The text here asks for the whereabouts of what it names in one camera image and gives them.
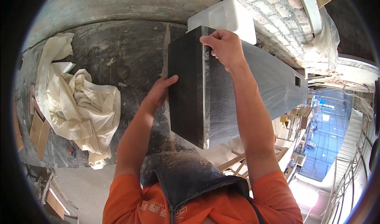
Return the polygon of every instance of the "dirty table surface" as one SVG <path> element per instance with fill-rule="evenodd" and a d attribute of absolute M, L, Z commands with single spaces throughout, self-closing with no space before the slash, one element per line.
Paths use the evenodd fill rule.
<path fill-rule="evenodd" d="M 143 20 L 110 21 L 73 28 L 73 56 L 60 61 L 70 61 L 76 66 L 70 71 L 86 69 L 92 82 L 114 85 L 121 92 L 120 125 L 111 141 L 112 157 L 106 165 L 116 163 L 117 146 L 128 124 L 133 119 L 141 101 L 145 98 L 160 74 L 167 70 L 168 44 L 185 34 L 187 26 Z M 35 84 L 38 63 L 45 41 L 23 54 L 21 69 L 17 71 L 15 99 L 17 117 L 24 148 L 20 151 L 22 162 L 42 167 L 89 167 L 88 151 L 81 151 L 74 141 L 58 136 L 50 129 L 43 160 L 37 158 L 37 150 L 29 139 L 33 116 L 29 113 L 30 86 Z M 150 134 L 148 153 L 170 146 L 168 111 L 157 110 Z M 69 150 L 76 151 L 74 158 Z"/>

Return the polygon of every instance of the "worker's hand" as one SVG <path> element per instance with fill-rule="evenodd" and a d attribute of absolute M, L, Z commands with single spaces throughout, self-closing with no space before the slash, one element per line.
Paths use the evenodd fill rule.
<path fill-rule="evenodd" d="M 165 100 L 168 98 L 168 87 L 177 81 L 178 75 L 174 75 L 169 79 L 167 76 L 158 79 L 144 100 L 151 103 L 154 108 L 158 109 L 163 106 Z"/>
<path fill-rule="evenodd" d="M 239 36 L 231 31 L 217 30 L 209 36 L 202 36 L 199 41 L 212 48 L 211 55 L 219 59 L 230 73 L 246 64 Z"/>

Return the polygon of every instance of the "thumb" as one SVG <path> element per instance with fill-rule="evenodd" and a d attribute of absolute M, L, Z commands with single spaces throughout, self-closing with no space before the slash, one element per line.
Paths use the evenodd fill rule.
<path fill-rule="evenodd" d="M 165 88 L 176 83 L 178 81 L 178 78 L 179 78 L 178 75 L 174 75 L 174 76 L 171 76 L 170 78 L 166 79 L 165 84 L 164 84 Z"/>
<path fill-rule="evenodd" d="M 220 40 L 212 36 L 201 36 L 199 41 L 204 45 L 212 47 L 212 49 L 216 49 L 220 44 Z"/>

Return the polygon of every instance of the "orange t-shirt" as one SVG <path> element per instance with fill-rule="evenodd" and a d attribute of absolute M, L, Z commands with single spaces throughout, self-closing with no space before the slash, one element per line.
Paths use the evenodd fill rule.
<path fill-rule="evenodd" d="M 302 223 L 301 211 L 281 171 L 260 178 L 253 184 L 252 192 L 252 203 L 265 223 Z M 207 216 L 217 223 L 258 223 L 248 200 L 228 188 L 219 188 L 188 201 L 175 212 L 175 223 L 201 223 Z M 116 177 L 103 212 L 103 224 L 108 223 L 170 223 L 160 184 L 143 191 L 136 176 Z"/>

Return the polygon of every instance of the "worker's arm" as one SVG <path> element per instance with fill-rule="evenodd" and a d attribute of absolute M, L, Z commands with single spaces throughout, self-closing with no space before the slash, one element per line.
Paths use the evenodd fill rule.
<path fill-rule="evenodd" d="M 177 81 L 178 75 L 169 79 L 160 78 L 142 101 L 119 142 L 114 178 L 122 174 L 140 178 L 140 167 L 148 149 L 154 114 L 168 98 L 168 87 Z"/>
<path fill-rule="evenodd" d="M 261 177 L 280 170 L 274 153 L 271 117 L 244 58 L 239 37 L 227 30 L 217 30 L 210 36 L 202 36 L 200 41 L 212 47 L 211 55 L 219 59 L 232 77 L 237 126 L 247 159 L 249 180 L 254 184 Z"/>

